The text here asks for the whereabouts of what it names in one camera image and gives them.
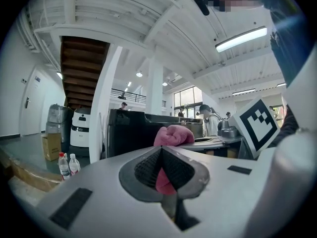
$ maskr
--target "pink cloth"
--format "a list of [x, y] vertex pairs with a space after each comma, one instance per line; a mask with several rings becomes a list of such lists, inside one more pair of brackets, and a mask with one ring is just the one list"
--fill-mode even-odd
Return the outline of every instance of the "pink cloth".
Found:
[[[194, 135], [188, 128], [180, 125], [171, 125], [167, 128], [162, 127], [159, 129], [154, 140], [154, 146], [177, 146], [181, 144], [194, 143], [194, 141]], [[172, 195], [176, 193], [163, 169], [161, 169], [158, 174], [156, 189], [158, 192], [166, 195]]]

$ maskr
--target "person in white hoodie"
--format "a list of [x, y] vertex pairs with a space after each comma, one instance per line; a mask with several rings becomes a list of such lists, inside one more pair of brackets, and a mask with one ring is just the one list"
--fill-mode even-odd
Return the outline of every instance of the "person in white hoodie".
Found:
[[222, 118], [216, 113], [216, 111], [206, 104], [202, 104], [199, 107], [199, 113], [204, 115], [204, 127], [203, 135], [204, 137], [217, 135], [218, 134], [218, 123]]

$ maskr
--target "black railing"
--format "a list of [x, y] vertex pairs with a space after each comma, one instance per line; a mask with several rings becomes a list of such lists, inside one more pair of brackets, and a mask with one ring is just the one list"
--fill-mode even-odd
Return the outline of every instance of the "black railing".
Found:
[[[127, 100], [127, 101], [134, 101], [134, 102], [138, 102], [142, 104], [145, 104], [147, 101], [146, 96], [135, 94], [135, 93], [124, 92], [117, 89], [111, 89], [110, 97]], [[164, 108], [166, 107], [166, 101], [162, 101], [162, 107]]]

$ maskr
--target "wooden staircase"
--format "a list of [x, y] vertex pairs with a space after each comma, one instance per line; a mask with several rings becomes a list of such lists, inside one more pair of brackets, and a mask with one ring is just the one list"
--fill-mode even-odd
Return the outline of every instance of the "wooden staircase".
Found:
[[66, 106], [91, 108], [109, 47], [102, 41], [63, 36], [60, 60]]

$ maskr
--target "floor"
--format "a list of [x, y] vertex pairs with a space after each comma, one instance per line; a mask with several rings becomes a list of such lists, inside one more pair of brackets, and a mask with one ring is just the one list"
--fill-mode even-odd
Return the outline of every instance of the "floor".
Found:
[[[42, 171], [60, 174], [58, 159], [53, 161], [45, 159], [40, 134], [3, 140], [0, 141], [0, 147], [10, 157], [17, 158], [20, 161], [40, 168]], [[90, 164], [90, 160], [87, 157], [76, 156], [76, 158], [81, 168]]]
[[46, 192], [34, 188], [17, 177], [12, 177], [8, 184], [13, 195], [22, 199], [33, 206], [37, 206], [41, 199], [46, 195]]

